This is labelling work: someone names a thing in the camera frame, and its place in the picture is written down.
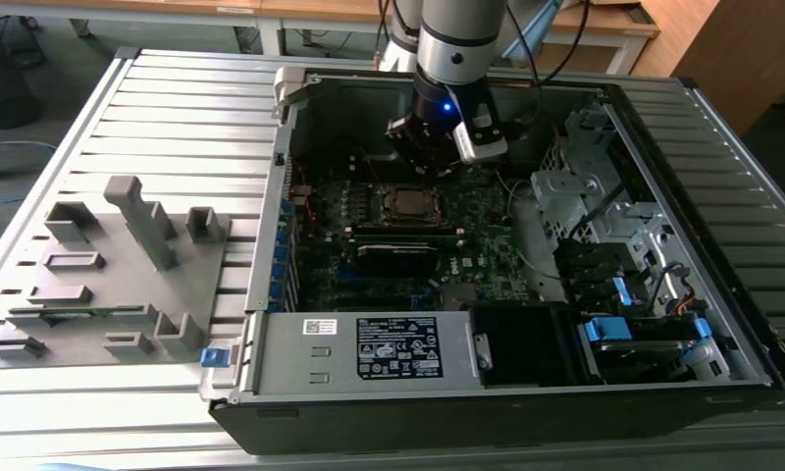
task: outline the robotic arm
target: robotic arm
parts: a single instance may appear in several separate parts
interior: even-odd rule
[[[542,40],[559,3],[543,1],[531,47]],[[486,162],[507,150],[485,80],[505,10],[506,0],[391,1],[391,46],[381,68],[407,70],[413,50],[415,64],[410,111],[390,123],[387,136],[425,176],[442,177],[458,161]]]

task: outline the blue tab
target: blue tab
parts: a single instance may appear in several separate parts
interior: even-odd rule
[[[594,317],[585,324],[589,341],[631,340],[630,330],[623,317]]]
[[[285,266],[275,263],[270,269],[270,277],[275,280],[281,280],[285,277]]]
[[[287,247],[278,245],[273,249],[273,259],[277,262],[283,262],[286,258],[287,258]]]
[[[269,291],[269,296],[274,299],[278,299],[282,297],[282,284],[281,283],[270,283],[270,291]]]
[[[589,341],[599,341],[599,332],[597,331],[597,326],[593,322],[585,324],[585,334],[587,334]]]
[[[199,366],[227,368],[230,366],[230,350],[227,348],[203,348],[199,352]]]
[[[702,339],[711,337],[711,329],[709,328],[706,319],[701,319],[699,317],[694,319],[694,329],[697,330],[697,334]]]
[[[621,301],[622,306],[631,305],[633,301],[630,300],[630,294],[627,293],[625,280],[621,277],[613,278],[613,285],[615,286],[615,290],[618,291],[618,300]]]
[[[283,229],[275,231],[275,243],[285,245],[287,243],[287,233]]]

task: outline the floor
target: floor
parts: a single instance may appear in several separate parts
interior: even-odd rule
[[[37,41],[47,62],[26,71],[26,81],[43,103],[43,116],[33,124],[0,131],[0,141],[37,140],[57,144],[90,96],[118,46],[238,53],[235,33],[226,26],[177,26],[90,21],[93,37],[78,39],[65,19],[37,18]],[[289,54],[346,59],[371,59],[374,35],[314,31],[314,47],[302,46],[297,31],[286,31]],[[254,33],[247,34],[253,52],[259,51]],[[0,147],[0,199],[22,197],[47,161],[47,152],[33,147]],[[0,204],[0,235],[18,203]]]
[[[30,88],[45,106],[42,118],[11,131],[0,131],[0,140],[39,140],[57,144],[81,110],[93,87],[105,71],[118,46],[203,52],[239,52],[233,29],[223,26],[174,26],[91,21],[94,36],[78,39],[63,19],[38,18],[37,34],[47,62],[26,72]],[[315,32],[315,47],[302,46],[297,31],[286,31],[289,54],[370,59],[374,35],[343,32]],[[257,39],[254,33],[247,39]],[[251,51],[259,44],[251,42]],[[769,111],[761,117],[745,142],[767,172],[785,191],[785,118]],[[0,198],[22,197],[35,182],[46,164],[47,153],[41,148],[0,147]],[[0,204],[0,235],[19,203]]]

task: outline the chair leg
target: chair leg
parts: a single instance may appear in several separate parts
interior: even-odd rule
[[[93,32],[90,31],[90,20],[70,18],[69,24],[73,26],[73,30],[78,37],[90,37],[93,35]]]

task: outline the trash can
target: trash can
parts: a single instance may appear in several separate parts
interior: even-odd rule
[[[45,60],[42,52],[35,53],[37,41],[33,33],[19,24],[34,40],[34,47],[22,42],[3,42],[9,37],[9,25],[17,17],[0,17],[0,130],[9,130],[33,122],[39,116],[39,103],[33,96],[21,69],[38,65]]]
[[[0,47],[9,62],[19,70],[37,67],[46,61],[34,30],[37,20],[31,17],[0,17]]]

